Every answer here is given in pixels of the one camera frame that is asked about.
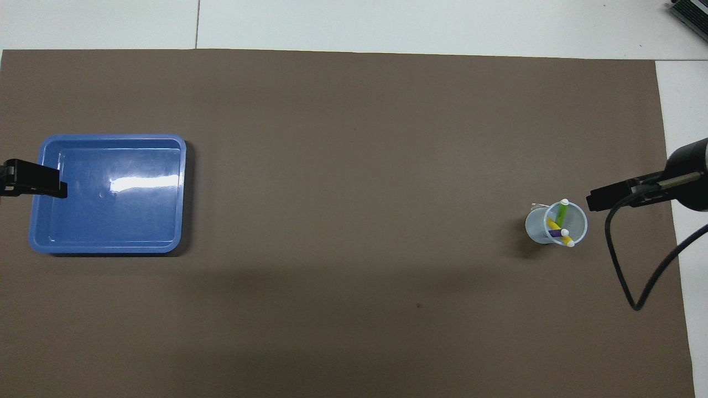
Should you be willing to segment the grey ribbed metal object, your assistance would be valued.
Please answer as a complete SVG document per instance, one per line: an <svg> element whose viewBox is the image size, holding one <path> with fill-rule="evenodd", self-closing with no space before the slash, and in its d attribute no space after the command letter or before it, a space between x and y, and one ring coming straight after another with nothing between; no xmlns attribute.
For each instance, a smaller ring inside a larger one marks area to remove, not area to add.
<svg viewBox="0 0 708 398"><path fill-rule="evenodd" d="M700 37L708 40L708 0L670 0L669 11Z"/></svg>

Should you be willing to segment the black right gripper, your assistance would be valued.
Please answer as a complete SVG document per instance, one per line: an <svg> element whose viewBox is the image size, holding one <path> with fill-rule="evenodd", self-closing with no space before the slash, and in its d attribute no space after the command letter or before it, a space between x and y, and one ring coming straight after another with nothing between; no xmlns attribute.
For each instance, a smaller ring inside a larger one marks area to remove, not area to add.
<svg viewBox="0 0 708 398"><path fill-rule="evenodd" d="M663 171L656 171L600 188L592 189L586 196L587 209L591 212L609 211L621 199L641 191L628 206L650 206L671 199L692 211L708 212L708 138L676 149L666 161L665 176L675 178L698 172L700 178L687 184L663 191L658 183Z"/></svg>

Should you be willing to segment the brown table mat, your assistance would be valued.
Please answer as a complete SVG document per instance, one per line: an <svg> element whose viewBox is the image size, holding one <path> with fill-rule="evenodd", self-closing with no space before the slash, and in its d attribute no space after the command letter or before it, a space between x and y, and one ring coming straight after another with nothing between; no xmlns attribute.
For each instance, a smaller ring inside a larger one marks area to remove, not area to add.
<svg viewBox="0 0 708 398"><path fill-rule="evenodd" d="M0 161L185 139L180 245L53 256L0 202L0 398L696 398L680 269L629 308L531 204L662 169L653 61L11 50Z"/></svg>

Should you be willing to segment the yellow marker pen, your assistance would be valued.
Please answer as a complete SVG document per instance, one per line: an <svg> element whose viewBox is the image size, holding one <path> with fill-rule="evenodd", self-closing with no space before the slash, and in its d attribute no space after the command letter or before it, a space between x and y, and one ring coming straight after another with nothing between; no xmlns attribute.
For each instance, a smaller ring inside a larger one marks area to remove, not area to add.
<svg viewBox="0 0 708 398"><path fill-rule="evenodd" d="M559 229L559 226L558 226L558 225L554 222L554 220L551 219L551 218L547 218L547 219L546 219L546 225L547 225L547 227L549 227L548 230L550 230L550 229ZM565 246L565 247L572 248L572 247L574 247L574 246L576 245L576 242L574 242L574 240L571 239L570 233L569 233L569 238L566 238L566 239L554 238L554 239L556 239L557 242L559 242L562 246Z"/></svg>

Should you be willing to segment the translucent plastic pen cup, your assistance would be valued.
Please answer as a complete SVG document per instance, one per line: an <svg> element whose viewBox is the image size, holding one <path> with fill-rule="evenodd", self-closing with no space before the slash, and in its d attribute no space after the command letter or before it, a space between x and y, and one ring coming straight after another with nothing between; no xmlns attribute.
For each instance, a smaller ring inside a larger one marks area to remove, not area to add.
<svg viewBox="0 0 708 398"><path fill-rule="evenodd" d="M562 246L556 239L549 236L547 232L549 227L546 225L547 218L551 218L555 221L558 202L559 201L554 202L548 206L537 202L531 204L531 209L525 219L524 227L528 237L534 242ZM576 246L576 244L581 242L586 236L589 224L587 224L586 214L582 211L581 207L574 204L574 202L569 202L569 209L562 228L569 230L570 237L574 240Z"/></svg>

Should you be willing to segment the blue plastic tray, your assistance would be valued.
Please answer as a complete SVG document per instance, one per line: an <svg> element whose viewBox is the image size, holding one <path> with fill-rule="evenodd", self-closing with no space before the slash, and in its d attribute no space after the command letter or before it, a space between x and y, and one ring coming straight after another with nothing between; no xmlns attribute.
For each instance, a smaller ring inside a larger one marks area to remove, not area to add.
<svg viewBox="0 0 708 398"><path fill-rule="evenodd" d="M166 254L180 244L187 144L177 134L56 134L38 163L67 197L35 196L28 241L47 254Z"/></svg>

